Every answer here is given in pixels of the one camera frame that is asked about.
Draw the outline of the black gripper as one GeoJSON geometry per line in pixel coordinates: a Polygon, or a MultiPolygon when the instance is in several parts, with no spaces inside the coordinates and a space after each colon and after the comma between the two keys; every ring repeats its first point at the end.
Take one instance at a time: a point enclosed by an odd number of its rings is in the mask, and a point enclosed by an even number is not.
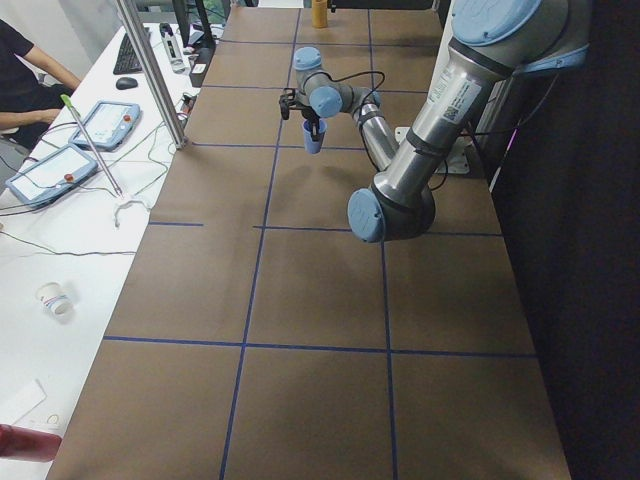
{"type": "Polygon", "coordinates": [[[312,108],[302,110],[304,118],[303,128],[309,133],[319,133],[321,130],[321,118],[312,108]]]}

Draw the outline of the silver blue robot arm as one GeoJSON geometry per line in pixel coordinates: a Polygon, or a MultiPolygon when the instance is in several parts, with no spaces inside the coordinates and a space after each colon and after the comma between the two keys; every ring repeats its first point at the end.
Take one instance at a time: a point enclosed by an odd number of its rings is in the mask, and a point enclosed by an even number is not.
{"type": "Polygon", "coordinates": [[[472,116],[484,110],[494,85],[513,75],[583,64],[592,8],[590,1],[455,2],[448,63],[402,140],[389,128],[374,91],[333,79],[317,48],[298,49],[297,86],[281,95],[281,115],[302,112],[308,144],[322,142],[323,120],[350,115],[378,170],[371,185],[349,199],[353,234],[376,243],[426,232],[435,217],[428,181],[472,116]]]}

